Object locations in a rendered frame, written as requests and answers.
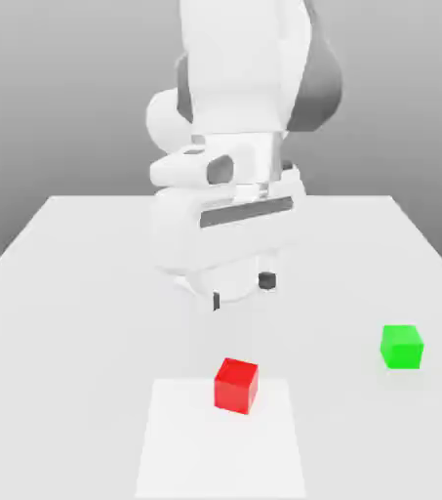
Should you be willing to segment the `small red cube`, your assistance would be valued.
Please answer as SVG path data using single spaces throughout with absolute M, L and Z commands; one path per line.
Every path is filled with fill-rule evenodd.
M 226 358 L 214 379 L 214 406 L 248 415 L 259 388 L 259 366 Z

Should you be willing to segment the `small green cube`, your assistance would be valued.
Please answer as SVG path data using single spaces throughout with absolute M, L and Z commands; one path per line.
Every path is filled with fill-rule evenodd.
M 380 351 L 389 369 L 419 369 L 424 342 L 415 325 L 390 324 L 382 329 Z

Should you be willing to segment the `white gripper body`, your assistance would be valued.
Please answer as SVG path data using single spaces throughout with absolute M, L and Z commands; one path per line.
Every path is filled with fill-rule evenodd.
M 302 183 L 275 183 L 265 199 L 203 209 L 198 266 L 212 268 L 294 243 L 299 238 L 304 198 Z

